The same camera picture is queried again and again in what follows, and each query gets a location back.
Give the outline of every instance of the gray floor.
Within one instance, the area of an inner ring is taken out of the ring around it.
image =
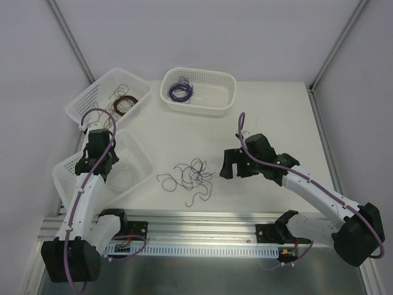
[[[366,294],[360,270],[327,248],[313,249],[295,267],[275,271],[275,260],[252,258],[170,258],[136,256],[127,262],[104,262],[89,294]],[[67,283],[54,284],[45,274],[39,294],[73,294]]]

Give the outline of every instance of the white tabletop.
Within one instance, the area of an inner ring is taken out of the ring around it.
[[[286,152],[326,185],[331,186],[329,170],[303,83],[238,82],[236,101],[222,117],[198,116],[170,110],[159,96],[161,81],[151,81],[152,97],[124,128],[145,145],[157,174],[172,173],[178,163],[194,158],[207,160],[212,179],[211,198],[196,198],[197,189],[178,187],[166,192],[155,178],[111,207],[140,210],[216,212],[302,212],[317,211],[298,195],[266,180],[262,175],[227,180],[219,177],[224,150],[240,147],[235,137],[239,114],[246,112],[244,130],[263,133],[278,154]]]

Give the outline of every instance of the empty white basket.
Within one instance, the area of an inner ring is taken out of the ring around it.
[[[83,91],[77,98],[75,98],[69,105],[66,106],[66,114],[75,122],[80,124],[82,116],[91,108],[99,107],[106,109],[110,103],[113,103],[116,96],[114,91],[124,84],[128,87],[126,95],[135,97],[138,102],[122,117],[114,114],[117,120],[117,126],[121,127],[127,120],[135,116],[139,110],[146,104],[146,99],[150,96],[150,85],[139,78],[138,76],[120,68],[111,69],[105,75],[100,77],[96,82]],[[94,121],[97,118],[97,112],[92,112],[86,119]],[[107,120],[107,115],[103,114],[100,117],[100,122],[104,125]]]
[[[185,103],[168,96],[172,84],[186,77],[193,85],[193,95]],[[236,80],[232,75],[204,69],[174,68],[161,83],[160,96],[170,109],[210,116],[222,116],[235,102]]]
[[[115,139],[115,152],[120,160],[112,166],[112,171],[118,173],[118,167],[122,169],[121,167],[124,165],[132,166],[136,170],[136,173],[134,173],[136,178],[130,181],[132,186],[122,193],[118,193],[111,189],[111,185],[107,180],[99,191],[95,206],[96,213],[108,207],[111,203],[126,197],[131,191],[143,185],[155,174],[155,167],[152,159],[146,154],[146,150],[143,148],[142,144],[131,132],[124,129],[119,130]],[[55,187],[67,210],[70,206],[75,189],[75,164],[82,158],[82,155],[83,151],[80,151],[56,165],[52,170]]]

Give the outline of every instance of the perforated basket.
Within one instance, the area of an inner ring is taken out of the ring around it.
[[[117,126],[121,127],[127,119],[135,116],[146,104],[146,99],[150,96],[150,85],[138,76],[120,68],[111,69],[85,91],[78,95],[69,105],[66,106],[66,114],[75,122],[80,124],[82,116],[91,108],[107,109],[110,103],[116,99],[115,90],[120,85],[128,87],[127,95],[135,97],[138,102],[125,115],[120,116],[114,113]],[[87,117],[86,122],[98,120],[97,112],[93,112]],[[99,121],[105,126],[107,116],[102,115]]]
[[[168,96],[172,84],[186,77],[193,85],[193,95],[185,103]],[[235,102],[236,80],[232,75],[204,69],[174,68],[161,83],[160,96],[170,109],[210,116],[222,116]]]
[[[122,193],[113,190],[107,180],[99,191],[95,205],[96,213],[108,207],[111,203],[126,197],[131,191],[143,185],[155,174],[152,159],[146,154],[146,150],[142,144],[131,132],[124,129],[120,130],[117,132],[115,138],[115,152],[120,160],[112,166],[112,171],[118,173],[118,167],[121,168],[124,165],[132,166],[136,170],[136,179],[131,179],[130,183],[132,183],[132,186]],[[76,185],[75,164],[82,158],[82,155],[83,152],[80,151],[56,165],[52,170],[55,187],[67,210],[70,206]]]

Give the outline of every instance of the white wall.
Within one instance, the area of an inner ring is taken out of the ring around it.
[[[375,204],[386,256],[377,261],[393,289],[393,2],[374,0],[317,88],[316,98],[347,195]]]
[[[312,83],[358,0],[58,0],[91,71]]]
[[[17,293],[42,219],[57,204],[51,170],[79,134],[64,107],[87,85],[45,1],[1,3],[1,294]]]

